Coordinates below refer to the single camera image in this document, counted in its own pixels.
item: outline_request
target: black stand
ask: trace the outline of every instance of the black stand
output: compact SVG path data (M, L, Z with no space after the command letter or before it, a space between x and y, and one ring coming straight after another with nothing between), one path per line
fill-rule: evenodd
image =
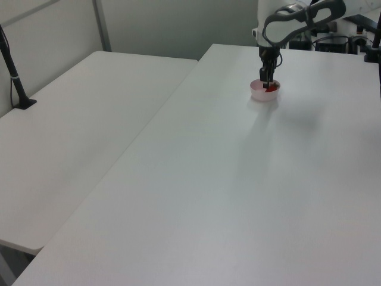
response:
M23 85L22 85L21 80L18 76L16 67L13 63L11 51L9 49L9 46L8 46L7 40L5 38L4 31L1 27L1 25L0 25L0 49L1 49L1 54L4 57L5 63L7 65L8 70L9 70L9 73L11 75L13 84L16 88L17 93L18 93L18 97L20 99L19 104L17 104L15 106L15 108L19 108L19 109L23 109L23 110L28 109L33 104L35 104L37 101L31 100L25 94Z
M374 31L374 40L372 46L366 47L366 56L365 61L367 63L380 63L381 60L381 14L379 18L379 22L377 24L377 29Z

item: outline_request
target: pink bowl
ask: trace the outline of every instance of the pink bowl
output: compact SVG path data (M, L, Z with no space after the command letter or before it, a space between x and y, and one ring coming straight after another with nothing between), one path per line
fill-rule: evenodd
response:
M266 92L266 88L263 88L263 82L260 79L253 81L250 84L251 97L257 101L267 102L275 100L278 97L280 90L280 83L276 80L274 82L278 85L276 91Z

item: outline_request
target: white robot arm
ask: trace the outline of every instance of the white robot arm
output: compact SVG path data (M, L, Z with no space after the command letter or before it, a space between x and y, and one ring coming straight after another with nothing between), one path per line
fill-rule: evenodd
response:
M381 7L381 0L259 0L257 42L263 68L264 88L273 81L280 47L297 34L330 21Z

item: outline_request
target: white wall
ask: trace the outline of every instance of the white wall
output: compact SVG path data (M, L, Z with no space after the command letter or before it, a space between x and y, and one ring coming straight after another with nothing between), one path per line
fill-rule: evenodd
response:
M102 50L92 0L60 0L4 32L28 96ZM0 117L11 109L9 92L10 76L0 56Z
M258 0L101 0L116 52L199 60L212 43L255 45Z

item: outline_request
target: red object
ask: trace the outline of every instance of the red object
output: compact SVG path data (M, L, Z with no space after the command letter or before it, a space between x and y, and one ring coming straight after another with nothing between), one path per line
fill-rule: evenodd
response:
M271 85L271 87L269 87L268 89L266 89L266 92L273 92L273 91L276 91L277 90L277 87L274 86L274 85Z

